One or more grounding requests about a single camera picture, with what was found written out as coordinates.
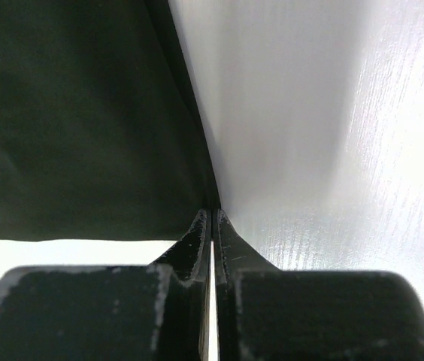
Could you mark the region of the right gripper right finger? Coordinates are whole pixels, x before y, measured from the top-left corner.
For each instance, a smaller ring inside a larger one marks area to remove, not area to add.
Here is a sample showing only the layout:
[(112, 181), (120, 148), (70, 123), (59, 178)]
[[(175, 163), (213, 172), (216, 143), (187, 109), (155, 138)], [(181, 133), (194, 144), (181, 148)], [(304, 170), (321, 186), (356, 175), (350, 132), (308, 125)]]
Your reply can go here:
[(212, 220), (221, 360), (424, 360), (424, 310), (391, 272), (284, 271)]

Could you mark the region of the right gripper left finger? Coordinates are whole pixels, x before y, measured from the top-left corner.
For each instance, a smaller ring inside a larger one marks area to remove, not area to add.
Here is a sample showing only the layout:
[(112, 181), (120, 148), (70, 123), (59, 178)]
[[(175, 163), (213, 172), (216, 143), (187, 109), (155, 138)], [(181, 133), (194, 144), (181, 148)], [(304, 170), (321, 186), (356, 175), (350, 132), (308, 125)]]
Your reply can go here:
[(149, 265), (19, 267), (0, 279), (0, 360), (205, 360), (209, 211)]

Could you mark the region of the black printed t shirt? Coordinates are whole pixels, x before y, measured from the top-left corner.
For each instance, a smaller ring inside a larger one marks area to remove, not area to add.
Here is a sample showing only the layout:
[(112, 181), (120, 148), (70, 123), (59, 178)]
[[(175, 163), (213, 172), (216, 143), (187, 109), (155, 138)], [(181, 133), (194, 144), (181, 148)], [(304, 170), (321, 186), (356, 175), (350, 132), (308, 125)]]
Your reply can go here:
[(178, 239), (220, 206), (166, 1), (0, 1), (0, 239)]

